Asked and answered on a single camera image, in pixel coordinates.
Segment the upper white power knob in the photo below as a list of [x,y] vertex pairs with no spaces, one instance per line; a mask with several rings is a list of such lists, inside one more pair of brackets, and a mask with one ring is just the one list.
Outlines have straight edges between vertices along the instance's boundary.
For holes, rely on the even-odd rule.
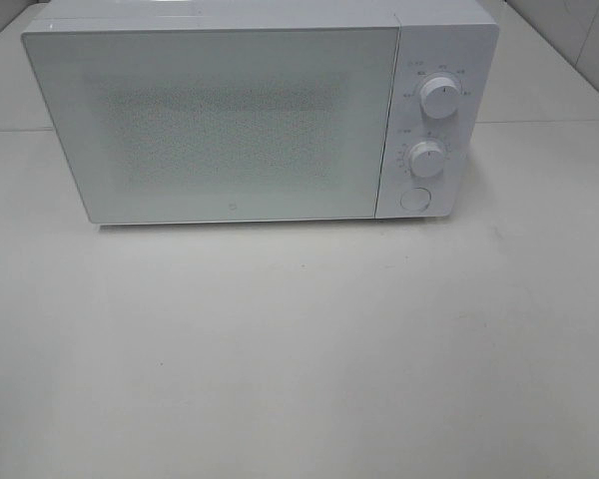
[[452,116],[458,109],[461,94],[460,82],[446,72],[426,77],[418,89],[421,110],[433,120]]

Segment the white timer knob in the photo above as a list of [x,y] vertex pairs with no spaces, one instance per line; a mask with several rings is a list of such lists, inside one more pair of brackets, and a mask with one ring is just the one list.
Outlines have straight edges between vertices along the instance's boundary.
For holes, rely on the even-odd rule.
[[439,141],[428,139],[415,144],[409,150],[407,159],[413,176],[428,179],[443,170],[446,150]]

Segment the round white door button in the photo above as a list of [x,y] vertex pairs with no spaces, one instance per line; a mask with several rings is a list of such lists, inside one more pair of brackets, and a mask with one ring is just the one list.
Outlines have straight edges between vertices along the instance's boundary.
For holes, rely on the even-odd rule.
[[425,212],[431,202],[431,193],[426,188],[411,188],[405,191],[400,198],[401,207],[410,213],[420,214]]

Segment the white microwave oven body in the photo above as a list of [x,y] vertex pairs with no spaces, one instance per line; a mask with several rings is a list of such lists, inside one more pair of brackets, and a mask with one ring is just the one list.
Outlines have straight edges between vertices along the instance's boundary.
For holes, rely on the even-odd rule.
[[[499,36],[495,20],[475,1],[53,1],[29,24],[21,40],[27,33],[370,28],[398,32],[374,215],[293,221],[445,217],[466,167]],[[433,120],[421,110],[418,89],[426,77],[439,72],[454,76],[462,94],[452,116]],[[435,177],[417,178],[410,172],[407,154],[428,139],[445,147],[444,168]],[[413,214],[401,207],[401,195],[411,188],[430,191],[425,212]]]

